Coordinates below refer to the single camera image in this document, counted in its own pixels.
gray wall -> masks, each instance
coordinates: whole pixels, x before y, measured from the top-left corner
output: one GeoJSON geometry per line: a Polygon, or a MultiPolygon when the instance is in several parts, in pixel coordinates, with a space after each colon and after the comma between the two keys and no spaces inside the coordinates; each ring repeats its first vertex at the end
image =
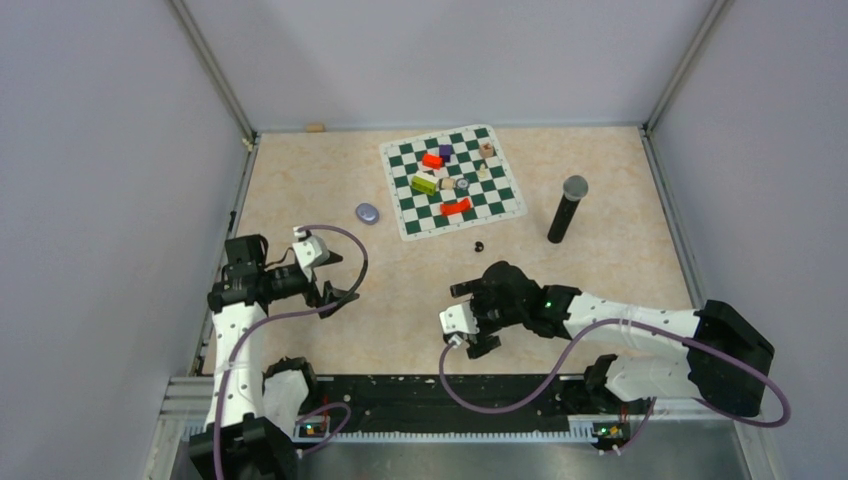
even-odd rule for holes
{"type": "Polygon", "coordinates": [[[657,133],[708,294],[775,345],[790,478],[848,466],[846,19],[844,1],[736,2],[657,133]]]}
{"type": "Polygon", "coordinates": [[[642,122],[711,3],[188,1],[259,130],[642,122]]]}
{"type": "Polygon", "coordinates": [[[139,478],[244,153],[163,1],[0,16],[0,478],[139,478]]]}

red curved block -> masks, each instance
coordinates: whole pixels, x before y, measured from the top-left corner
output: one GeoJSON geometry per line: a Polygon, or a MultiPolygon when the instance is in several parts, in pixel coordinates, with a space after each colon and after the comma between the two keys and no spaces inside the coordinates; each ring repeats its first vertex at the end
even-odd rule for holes
{"type": "Polygon", "coordinates": [[[451,203],[450,205],[443,203],[441,208],[442,215],[444,216],[467,212],[468,210],[471,210],[471,200],[468,197],[465,197],[459,203],[451,203]]]}
{"type": "Polygon", "coordinates": [[[430,167],[433,169],[440,169],[444,164],[442,161],[442,157],[438,157],[436,155],[430,155],[429,153],[425,153],[423,157],[421,157],[421,164],[425,167],[430,167]]]}

checkered board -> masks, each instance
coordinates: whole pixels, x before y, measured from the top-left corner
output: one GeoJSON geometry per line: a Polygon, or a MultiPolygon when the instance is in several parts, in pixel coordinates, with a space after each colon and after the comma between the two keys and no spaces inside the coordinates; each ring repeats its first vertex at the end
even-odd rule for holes
{"type": "Polygon", "coordinates": [[[434,237],[527,213],[503,149],[488,125],[469,125],[384,143],[380,145],[380,156],[389,182],[395,219],[405,241],[434,237]],[[491,143],[495,149],[494,156],[485,160],[478,150],[484,143],[491,143]],[[448,144],[453,146],[453,155],[442,168],[432,170],[421,164],[425,153],[438,155],[439,145],[448,144]],[[477,171],[483,165],[488,167],[489,175],[479,179],[477,171]],[[468,189],[439,190],[435,195],[413,190],[410,183],[419,170],[437,178],[465,178],[469,183],[468,189]],[[471,210],[442,216],[442,203],[453,203],[464,197],[471,198],[471,210]]]}

small round object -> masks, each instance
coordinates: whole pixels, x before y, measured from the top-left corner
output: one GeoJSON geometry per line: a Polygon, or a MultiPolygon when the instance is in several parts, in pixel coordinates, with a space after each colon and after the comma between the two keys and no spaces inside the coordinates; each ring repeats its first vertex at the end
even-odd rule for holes
{"type": "Polygon", "coordinates": [[[370,203],[360,203],[356,207],[356,218],[362,220],[362,223],[374,225],[380,220],[380,212],[370,203]]]}

table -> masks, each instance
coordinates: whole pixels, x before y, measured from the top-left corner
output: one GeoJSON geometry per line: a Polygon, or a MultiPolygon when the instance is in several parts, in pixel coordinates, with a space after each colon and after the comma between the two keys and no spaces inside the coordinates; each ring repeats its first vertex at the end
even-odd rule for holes
{"type": "MultiPolygon", "coordinates": [[[[324,374],[433,374],[444,348],[438,314],[457,303],[451,284],[478,278],[498,260],[519,266],[540,285],[562,284],[610,300],[665,309],[690,308],[680,265],[636,127],[496,129],[528,206],[518,219],[403,242],[392,219],[377,147],[426,131],[263,134],[239,235],[261,233],[269,261],[293,241],[297,225],[326,223],[349,229],[370,257],[362,297],[327,319],[282,320],[264,327],[264,363],[304,356],[324,374]],[[565,240],[545,235],[562,182],[583,175],[583,199],[565,240]],[[356,219],[368,202],[383,218],[356,219]],[[474,251],[481,241],[483,252],[474,251]]],[[[345,261],[319,268],[319,282],[346,288],[360,268],[358,249],[344,237],[322,234],[345,261]]],[[[276,302],[271,313],[303,310],[303,299],[276,302]]],[[[450,373],[547,372],[566,345],[521,326],[500,334],[503,346],[478,360],[448,357],[450,373]]],[[[204,372],[214,369],[214,341],[204,372]]],[[[621,347],[583,342],[563,372],[582,372],[598,355],[621,347]]]]}

